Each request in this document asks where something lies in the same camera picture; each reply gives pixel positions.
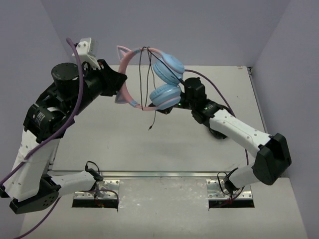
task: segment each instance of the headphones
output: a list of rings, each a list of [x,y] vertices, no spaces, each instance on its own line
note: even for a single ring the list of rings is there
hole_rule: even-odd
[[[130,50],[124,46],[117,46],[118,56],[120,60],[119,72],[125,74],[126,68],[130,60],[141,51],[143,48]],[[185,71],[184,65],[172,55],[168,55],[158,49],[148,47],[148,51],[157,53],[160,58],[153,64],[153,70],[166,84],[158,87],[150,94],[150,100],[155,107],[142,107],[130,95],[126,83],[118,91],[115,97],[115,103],[129,103],[134,108],[143,109],[144,111],[164,110],[176,105],[180,101],[180,82]]]

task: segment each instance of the gray wall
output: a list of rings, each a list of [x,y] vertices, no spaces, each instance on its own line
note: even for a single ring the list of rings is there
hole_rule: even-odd
[[[98,56],[109,64],[118,64],[116,45],[151,45],[185,65],[247,66],[289,1],[42,0],[60,38],[96,38]]]
[[[54,65],[68,60],[39,0],[1,1],[0,7],[0,178],[10,172],[21,143],[28,108],[52,83]],[[22,216],[0,200],[0,237],[18,235]]]
[[[310,239],[319,238],[319,1],[292,0],[253,79],[270,133],[288,139],[288,175]]]

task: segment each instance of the blue ear cup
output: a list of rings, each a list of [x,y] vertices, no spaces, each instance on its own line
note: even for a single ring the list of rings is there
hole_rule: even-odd
[[[178,85],[179,84],[178,79],[183,79],[183,74],[176,72],[174,69],[177,69],[179,72],[184,72],[185,71],[184,66],[175,57],[171,55],[167,55],[167,54],[165,55],[166,55],[165,61],[169,63],[172,67],[169,67],[167,64],[163,63],[164,60],[161,57],[159,58],[160,60],[157,60],[153,64],[154,72],[158,75],[158,77],[160,77],[167,84]]]
[[[180,101],[181,89],[179,86],[162,85],[150,94],[150,100],[159,110],[167,109]]]

